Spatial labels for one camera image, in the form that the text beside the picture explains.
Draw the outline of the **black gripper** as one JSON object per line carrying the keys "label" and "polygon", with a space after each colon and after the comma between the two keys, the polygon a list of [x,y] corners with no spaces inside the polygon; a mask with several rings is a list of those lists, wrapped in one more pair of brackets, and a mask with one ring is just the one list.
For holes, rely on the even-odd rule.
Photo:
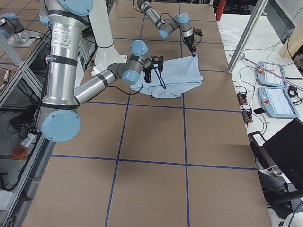
{"label": "black gripper", "polygon": [[196,56],[196,48],[194,46],[194,36],[187,36],[187,37],[183,37],[184,43],[185,45],[189,48],[191,54],[193,57]]}
{"label": "black gripper", "polygon": [[152,82],[152,70],[154,69],[154,66],[152,63],[146,64],[146,66],[143,68],[143,78],[145,83],[151,83]]}

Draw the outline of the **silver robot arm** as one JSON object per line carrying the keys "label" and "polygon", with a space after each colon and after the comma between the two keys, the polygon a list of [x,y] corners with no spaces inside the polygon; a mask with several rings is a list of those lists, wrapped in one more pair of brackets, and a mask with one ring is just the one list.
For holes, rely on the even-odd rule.
{"label": "silver robot arm", "polygon": [[[52,27],[50,54],[46,57],[48,83],[41,109],[36,114],[37,128],[53,142],[74,138],[81,127],[77,108],[94,98],[115,81],[135,84],[149,67],[150,55],[144,41],[132,42],[131,56],[114,49],[106,3],[103,0],[41,0],[40,20]],[[88,82],[76,86],[76,70],[81,33],[90,21],[97,49],[110,56],[106,69]]]}
{"label": "silver robot arm", "polygon": [[194,36],[198,34],[201,30],[195,30],[191,26],[190,16],[187,12],[177,14],[171,17],[171,21],[166,22],[159,15],[151,5],[150,0],[137,0],[136,4],[141,13],[147,16],[147,18],[155,25],[158,29],[158,34],[162,39],[168,38],[174,31],[179,30],[182,35],[182,40],[184,44],[188,47],[192,56],[196,55],[196,47],[194,45]]}

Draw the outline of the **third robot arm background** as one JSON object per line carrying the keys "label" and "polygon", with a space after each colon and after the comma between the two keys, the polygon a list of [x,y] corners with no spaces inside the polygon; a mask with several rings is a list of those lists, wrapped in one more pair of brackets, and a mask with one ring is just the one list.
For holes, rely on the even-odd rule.
{"label": "third robot arm background", "polygon": [[0,16],[0,34],[9,39],[12,47],[30,47],[36,39],[41,38],[40,32],[26,30],[14,13]]}

